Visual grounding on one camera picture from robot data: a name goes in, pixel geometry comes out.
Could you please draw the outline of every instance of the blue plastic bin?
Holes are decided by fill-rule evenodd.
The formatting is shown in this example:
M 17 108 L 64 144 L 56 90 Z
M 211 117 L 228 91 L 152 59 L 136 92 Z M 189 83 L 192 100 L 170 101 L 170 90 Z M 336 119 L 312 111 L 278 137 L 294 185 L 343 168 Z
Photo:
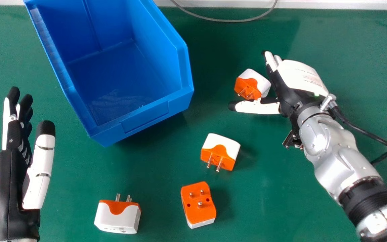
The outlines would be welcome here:
M 188 108 L 186 43 L 152 0 L 25 0 L 63 93 L 103 146 Z

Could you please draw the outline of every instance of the silver robotic forearm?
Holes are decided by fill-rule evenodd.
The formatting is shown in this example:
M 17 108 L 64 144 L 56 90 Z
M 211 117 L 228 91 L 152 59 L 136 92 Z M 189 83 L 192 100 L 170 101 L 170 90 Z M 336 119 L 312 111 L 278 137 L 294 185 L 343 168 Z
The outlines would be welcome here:
M 361 240 L 387 241 L 387 190 L 379 173 L 359 153 L 353 134 L 317 106 L 304 110 L 298 125 L 304 154 L 314 166 L 316 179 L 346 211 Z M 350 193 L 359 189 L 358 184 L 369 183 L 378 186 L 362 190 L 365 194 Z M 342 204 L 342 199 L 348 201 L 345 196 L 355 202 Z

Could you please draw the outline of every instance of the robotic arm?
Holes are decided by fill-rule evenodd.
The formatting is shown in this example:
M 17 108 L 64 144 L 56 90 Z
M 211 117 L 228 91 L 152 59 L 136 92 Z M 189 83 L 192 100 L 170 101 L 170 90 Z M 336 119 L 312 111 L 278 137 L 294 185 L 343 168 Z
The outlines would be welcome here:
M 4 100 L 2 151 L 0 152 L 0 242 L 40 240 L 40 209 L 47 193 L 55 148 L 55 125 L 37 126 L 34 154 L 28 137 L 33 111 L 32 96 L 17 101 L 12 87 Z
M 334 119 L 387 146 L 387 141 L 352 125 L 341 113 L 317 72 L 304 63 L 282 60 L 266 51 L 270 85 L 277 98 L 230 102 L 236 112 L 289 118 L 292 130 L 284 140 L 304 151 L 318 182 L 345 211 L 363 242 L 387 242 L 387 187 L 372 164 L 358 151 L 352 133 Z M 387 157 L 387 152 L 373 161 Z

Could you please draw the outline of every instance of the green mat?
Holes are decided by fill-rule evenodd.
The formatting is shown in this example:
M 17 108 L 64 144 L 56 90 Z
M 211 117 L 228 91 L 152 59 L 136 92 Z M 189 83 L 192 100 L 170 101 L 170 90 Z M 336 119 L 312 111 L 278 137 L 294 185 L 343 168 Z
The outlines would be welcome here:
M 262 10 L 196 11 L 243 18 Z M 191 106 L 103 148 L 87 137 L 66 101 L 25 8 L 0 6 L 0 136 L 3 98 L 12 85 L 34 97 L 34 124 L 49 119 L 57 128 L 41 241 L 357 241 L 303 153 L 281 145 L 289 120 L 230 112 L 227 103 L 237 99 L 235 78 L 245 69 L 265 74 L 261 51 L 268 49 L 313 66 L 348 118 L 387 139 L 387 11 L 277 9 L 243 24 L 210 23 L 178 9 L 163 12 L 189 46 L 196 89 Z M 241 144 L 233 172 L 216 173 L 200 161 L 211 132 Z M 369 159 L 385 150 L 355 136 Z M 377 169 L 387 182 L 387 160 Z M 202 180 L 210 185 L 218 217 L 191 230 L 180 188 Z M 93 225 L 98 201 L 116 193 L 130 194 L 141 205 L 138 234 L 105 233 Z

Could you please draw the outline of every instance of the orange and white plug adapter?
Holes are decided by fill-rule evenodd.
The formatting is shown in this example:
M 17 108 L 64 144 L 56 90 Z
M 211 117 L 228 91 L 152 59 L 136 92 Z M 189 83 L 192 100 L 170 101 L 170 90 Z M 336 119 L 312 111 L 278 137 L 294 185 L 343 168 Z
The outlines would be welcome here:
M 210 187 L 206 182 L 184 186 L 180 193 L 189 228 L 195 229 L 215 222 L 216 207 L 212 200 Z
M 134 234 L 138 231 L 140 216 L 140 205 L 132 202 L 130 195 L 126 202 L 121 202 L 118 193 L 115 201 L 99 201 L 94 224 L 102 231 Z
M 209 133 L 201 149 L 201 160 L 207 162 L 207 168 L 212 164 L 217 166 L 216 172 L 221 168 L 233 170 L 239 151 L 240 144 L 237 141 Z
M 247 100 L 258 100 L 266 97 L 271 83 L 267 78 L 252 69 L 245 70 L 235 81 L 234 90 L 238 96 Z

